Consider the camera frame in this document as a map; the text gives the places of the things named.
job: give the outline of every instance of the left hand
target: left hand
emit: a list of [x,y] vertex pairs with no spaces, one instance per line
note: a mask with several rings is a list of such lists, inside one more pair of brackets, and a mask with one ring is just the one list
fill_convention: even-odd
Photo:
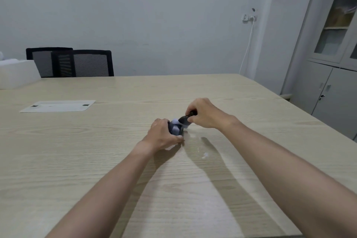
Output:
[[152,123],[147,135],[143,138],[143,142],[150,145],[154,152],[166,149],[171,145],[181,143],[184,140],[183,136],[174,136],[168,131],[168,119],[155,119]]

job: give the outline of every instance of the wooden table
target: wooden table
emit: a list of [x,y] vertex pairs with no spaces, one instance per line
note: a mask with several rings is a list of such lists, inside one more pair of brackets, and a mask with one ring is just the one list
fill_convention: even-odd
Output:
[[[155,118],[182,116],[196,97],[357,192],[355,142],[240,75],[42,79],[0,90],[1,236],[45,236]],[[19,113],[40,100],[83,99],[96,103],[84,112]],[[150,161],[112,237],[300,234],[220,132],[193,124],[185,139]]]

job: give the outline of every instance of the small device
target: small device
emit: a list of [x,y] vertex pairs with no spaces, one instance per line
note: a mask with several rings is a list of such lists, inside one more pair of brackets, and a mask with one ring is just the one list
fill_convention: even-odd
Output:
[[174,119],[171,122],[168,122],[168,131],[174,136],[183,136],[184,128],[187,128],[191,124],[187,119],[196,115],[197,110],[192,110],[187,116],[182,116],[178,120]]

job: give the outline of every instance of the white foam box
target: white foam box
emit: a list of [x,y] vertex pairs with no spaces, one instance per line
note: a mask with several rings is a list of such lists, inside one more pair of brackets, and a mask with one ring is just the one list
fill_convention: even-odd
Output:
[[14,89],[40,79],[41,76],[33,60],[0,65],[0,89]]

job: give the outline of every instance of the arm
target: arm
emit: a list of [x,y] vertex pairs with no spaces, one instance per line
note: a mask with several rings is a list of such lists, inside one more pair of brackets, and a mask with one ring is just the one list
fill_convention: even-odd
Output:
[[58,222],[47,238],[109,237],[150,158],[183,138],[169,133],[167,119],[156,119],[142,141]]
[[306,237],[357,237],[357,195],[236,117],[196,99],[189,122],[216,128],[242,155],[265,189]]

